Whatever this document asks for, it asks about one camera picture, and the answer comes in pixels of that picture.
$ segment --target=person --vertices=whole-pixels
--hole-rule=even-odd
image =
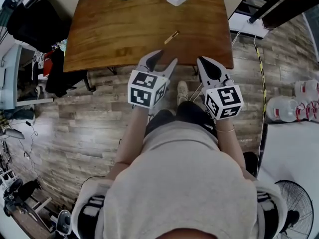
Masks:
[[[188,101],[177,112],[135,107],[105,178],[83,183],[72,212],[81,239],[270,239],[287,206],[275,184],[257,181],[230,119]]]

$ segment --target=chair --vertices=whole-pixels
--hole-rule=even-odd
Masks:
[[[66,95],[68,89],[74,88],[73,85],[81,80],[84,80],[85,86],[88,91],[94,92],[96,88],[90,87],[87,70],[76,72],[63,72],[64,54],[60,49],[51,54],[52,68],[48,76],[45,90],[49,93],[54,93],[57,97]]]
[[[26,8],[22,3],[13,11],[7,30],[16,40],[47,53],[52,45],[68,37],[70,26],[64,23],[51,3],[41,0]]]
[[[0,174],[0,181],[2,182],[1,186],[2,186],[3,191],[5,191],[7,188],[9,188],[13,184],[13,182],[15,182],[18,179],[17,176],[13,176],[11,178],[10,177],[11,172],[12,172],[12,169]]]
[[[20,4],[12,13],[7,29],[15,39],[26,42],[38,51],[48,53],[52,51],[52,45],[67,39],[69,25],[63,22],[56,13],[52,4],[47,0],[41,0],[26,8]],[[88,91],[95,91],[90,87],[87,79],[87,70],[63,73],[64,54],[58,49],[51,55],[52,69],[50,71],[46,91],[61,97],[66,90],[81,80],[84,80]]]

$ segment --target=gray t-shirt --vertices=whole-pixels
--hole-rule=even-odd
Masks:
[[[282,205],[274,185],[261,186]],[[145,138],[141,155],[108,189],[95,238],[156,239],[178,228],[218,239],[263,238],[257,188],[218,149],[211,134],[198,125],[175,121]],[[279,209],[277,232],[286,219],[285,207]]]

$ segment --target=wooden floor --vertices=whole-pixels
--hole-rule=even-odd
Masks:
[[[264,40],[256,40],[256,43],[264,62],[267,98],[279,94],[291,96],[291,83],[314,77],[319,71],[302,16],[269,33]],[[239,36],[233,47],[233,56],[234,70],[229,73],[239,84],[245,101],[242,112],[235,119],[236,132],[243,151],[257,153],[263,93],[253,38]],[[118,68],[117,76],[106,69],[91,71],[89,80],[97,87],[96,92],[87,92],[84,83],[80,83],[76,90],[68,91],[66,96],[56,98],[53,103],[36,106],[34,129],[38,136],[34,137],[31,158],[43,190],[36,191],[35,196],[50,196],[54,204],[65,204],[70,208],[85,179],[108,173],[130,118],[127,83],[133,68]],[[169,92],[157,110],[176,108],[179,80],[187,82],[190,95],[199,85],[192,67],[178,66]],[[24,123],[13,127],[23,132],[26,140],[21,142],[24,149],[30,151],[32,128]],[[15,172],[24,182],[37,178],[31,162],[23,157],[19,141],[14,138],[6,141],[11,154],[15,155],[12,163]]]

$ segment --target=sneaker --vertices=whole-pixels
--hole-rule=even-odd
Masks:
[[[185,81],[180,81],[177,86],[177,105],[188,100],[188,87]]]
[[[41,86],[36,86],[35,92],[36,92],[36,98],[37,99],[39,99],[41,91],[42,91],[42,87]]]

